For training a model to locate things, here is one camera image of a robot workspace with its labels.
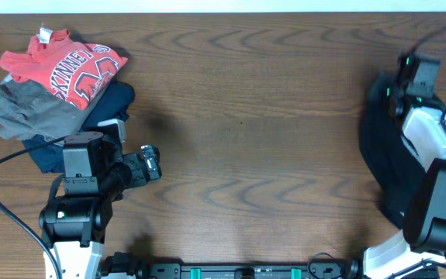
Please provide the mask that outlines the black polo shirt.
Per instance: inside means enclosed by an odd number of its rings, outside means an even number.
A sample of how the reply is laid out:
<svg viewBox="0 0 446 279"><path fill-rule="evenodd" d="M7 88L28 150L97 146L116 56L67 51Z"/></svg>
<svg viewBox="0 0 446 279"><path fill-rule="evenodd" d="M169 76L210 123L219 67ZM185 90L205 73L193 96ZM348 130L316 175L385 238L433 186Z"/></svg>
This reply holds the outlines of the black polo shirt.
<svg viewBox="0 0 446 279"><path fill-rule="evenodd" d="M398 229L427 180L413 144L388 112L387 89L394 74L381 74L367 91L367 105L359 126L359 150L382 189L379 210Z"/></svg>

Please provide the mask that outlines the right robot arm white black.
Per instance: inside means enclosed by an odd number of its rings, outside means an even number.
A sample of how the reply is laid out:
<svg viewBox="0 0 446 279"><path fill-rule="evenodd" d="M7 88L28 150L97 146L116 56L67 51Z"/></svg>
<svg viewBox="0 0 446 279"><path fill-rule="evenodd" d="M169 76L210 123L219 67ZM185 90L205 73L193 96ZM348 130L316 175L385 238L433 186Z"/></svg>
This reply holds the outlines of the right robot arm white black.
<svg viewBox="0 0 446 279"><path fill-rule="evenodd" d="M446 104L440 62L410 51L367 94L359 150L382 189L379 210L397 228L351 268L359 278L436 278L446 270Z"/></svg>

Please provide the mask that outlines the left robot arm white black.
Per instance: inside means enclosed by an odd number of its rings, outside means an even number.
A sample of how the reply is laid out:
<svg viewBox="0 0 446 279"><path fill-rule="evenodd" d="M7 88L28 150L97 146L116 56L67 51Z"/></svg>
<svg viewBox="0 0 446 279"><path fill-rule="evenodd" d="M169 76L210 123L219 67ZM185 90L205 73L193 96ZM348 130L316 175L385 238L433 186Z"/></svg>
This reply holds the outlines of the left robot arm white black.
<svg viewBox="0 0 446 279"><path fill-rule="evenodd" d="M53 189L40 213L48 278L147 278L147 264L129 253L104 257L112 204L126 189L161 178L160 153L151 145L124 154L116 133L87 131L64 140L64 194Z"/></svg>

